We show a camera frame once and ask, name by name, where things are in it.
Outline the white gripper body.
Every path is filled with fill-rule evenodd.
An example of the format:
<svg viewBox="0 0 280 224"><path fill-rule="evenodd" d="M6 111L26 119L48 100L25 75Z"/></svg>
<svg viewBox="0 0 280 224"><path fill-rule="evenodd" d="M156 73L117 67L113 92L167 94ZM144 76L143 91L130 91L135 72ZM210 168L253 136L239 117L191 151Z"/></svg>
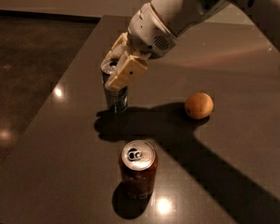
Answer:
<svg viewBox="0 0 280 224"><path fill-rule="evenodd" d="M154 7L146 3L130 20L128 40L138 52L149 54L150 59L159 59L175 46L177 38L159 18Z"/></svg>

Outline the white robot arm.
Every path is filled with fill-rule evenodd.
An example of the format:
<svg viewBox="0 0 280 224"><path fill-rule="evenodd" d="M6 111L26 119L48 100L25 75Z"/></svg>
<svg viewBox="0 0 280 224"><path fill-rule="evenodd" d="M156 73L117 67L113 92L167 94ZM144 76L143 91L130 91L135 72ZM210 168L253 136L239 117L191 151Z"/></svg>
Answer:
<svg viewBox="0 0 280 224"><path fill-rule="evenodd" d="M127 31L105 56L117 63L105 87L127 87L147 71L148 60L163 57L188 28L228 5L240 9L280 52L280 0L151 0L135 12Z"/></svg>

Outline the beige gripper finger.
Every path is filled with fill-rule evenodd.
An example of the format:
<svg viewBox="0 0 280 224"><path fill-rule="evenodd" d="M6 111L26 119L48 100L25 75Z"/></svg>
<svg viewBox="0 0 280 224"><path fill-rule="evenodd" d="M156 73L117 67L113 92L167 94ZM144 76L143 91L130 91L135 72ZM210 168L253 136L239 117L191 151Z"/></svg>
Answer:
<svg viewBox="0 0 280 224"><path fill-rule="evenodd" d="M104 67L111 62L116 62L117 67L123 67L128 62L130 51L131 47L128 41L128 33L122 33L104 57L101 66Z"/></svg>
<svg viewBox="0 0 280 224"><path fill-rule="evenodd" d="M119 91L129 86L147 72L147 60L124 52L119 58L108 56L105 59L111 74L105 82L110 91Z"/></svg>

